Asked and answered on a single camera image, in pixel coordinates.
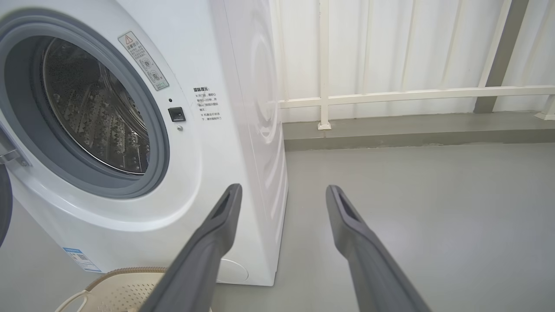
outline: basket handle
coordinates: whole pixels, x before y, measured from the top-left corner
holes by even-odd
[[[83,306],[85,306],[85,303],[87,303],[87,293],[88,291],[86,290],[81,290],[80,292],[74,294],[73,296],[69,297],[66,301],[64,301],[57,309],[55,312],[62,312],[63,310],[65,310],[68,305],[70,303],[72,303],[75,299],[79,298],[79,297],[85,297],[85,300],[83,301],[83,304],[79,307],[79,310],[77,310],[77,312],[80,312],[81,309],[83,308]]]

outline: baseboard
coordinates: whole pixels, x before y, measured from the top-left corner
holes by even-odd
[[[284,124],[285,150],[555,142],[555,120],[533,112],[441,114]]]

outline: concrete floor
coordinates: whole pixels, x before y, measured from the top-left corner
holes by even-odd
[[[325,208],[343,188],[435,311],[554,311],[555,144],[287,153],[289,198],[273,287],[218,284],[214,312],[358,311]],[[0,311],[53,311],[86,273],[14,207]]]

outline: front-loading washing machine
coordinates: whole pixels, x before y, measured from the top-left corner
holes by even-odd
[[[223,283],[273,285],[287,197],[267,0],[3,0],[13,197],[83,269],[168,266],[243,186]]]

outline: plastic laundry basket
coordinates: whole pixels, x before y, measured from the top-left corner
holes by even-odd
[[[111,271],[64,301],[56,312],[79,298],[84,301],[78,312],[137,312],[165,271],[155,267]]]

